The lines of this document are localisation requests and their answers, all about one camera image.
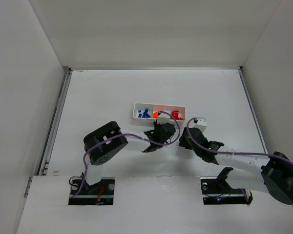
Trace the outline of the orange spiral lego piece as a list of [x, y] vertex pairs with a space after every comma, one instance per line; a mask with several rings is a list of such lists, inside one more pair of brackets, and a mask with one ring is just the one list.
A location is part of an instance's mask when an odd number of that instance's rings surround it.
[[153, 113], [153, 118], [158, 118], [158, 116], [159, 116], [158, 112]]

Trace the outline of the large blue curved lego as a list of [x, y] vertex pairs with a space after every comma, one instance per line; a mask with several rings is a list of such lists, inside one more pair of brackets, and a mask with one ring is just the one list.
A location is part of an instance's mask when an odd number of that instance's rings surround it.
[[148, 108], [146, 108], [145, 111], [143, 112], [142, 118], [151, 118], [150, 114], [148, 113]]

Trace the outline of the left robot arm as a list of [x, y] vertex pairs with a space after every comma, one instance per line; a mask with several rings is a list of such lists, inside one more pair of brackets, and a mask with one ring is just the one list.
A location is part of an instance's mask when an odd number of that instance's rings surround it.
[[152, 153], [176, 142], [180, 133], [180, 126], [169, 122], [154, 122], [153, 129], [142, 133], [122, 130], [115, 121], [105, 124], [84, 137], [84, 184], [92, 186], [98, 183], [102, 173], [101, 168], [89, 168], [87, 157], [90, 165], [101, 167], [124, 148], [141, 153]]

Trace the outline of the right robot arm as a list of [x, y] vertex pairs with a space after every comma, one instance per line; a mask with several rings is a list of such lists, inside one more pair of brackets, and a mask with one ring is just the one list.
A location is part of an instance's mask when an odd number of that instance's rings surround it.
[[198, 128], [184, 128], [179, 146], [206, 163], [222, 166], [218, 175], [201, 178], [204, 204], [247, 204], [252, 191], [293, 204], [293, 165], [280, 152], [272, 156], [237, 155], [224, 143], [209, 141]]

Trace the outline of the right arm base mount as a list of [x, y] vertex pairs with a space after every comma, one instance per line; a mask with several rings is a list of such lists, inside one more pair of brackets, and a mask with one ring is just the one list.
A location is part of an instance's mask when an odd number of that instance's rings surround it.
[[226, 181], [233, 170], [225, 167], [216, 177], [200, 177], [204, 205], [250, 205], [253, 196], [250, 190], [232, 188]]

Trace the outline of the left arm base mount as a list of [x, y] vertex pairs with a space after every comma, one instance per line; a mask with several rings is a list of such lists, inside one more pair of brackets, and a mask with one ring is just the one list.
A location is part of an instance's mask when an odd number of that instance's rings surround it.
[[86, 181], [81, 186], [84, 174], [69, 179], [70, 194], [68, 205], [71, 206], [111, 206], [114, 204], [115, 178], [103, 177], [94, 185]]

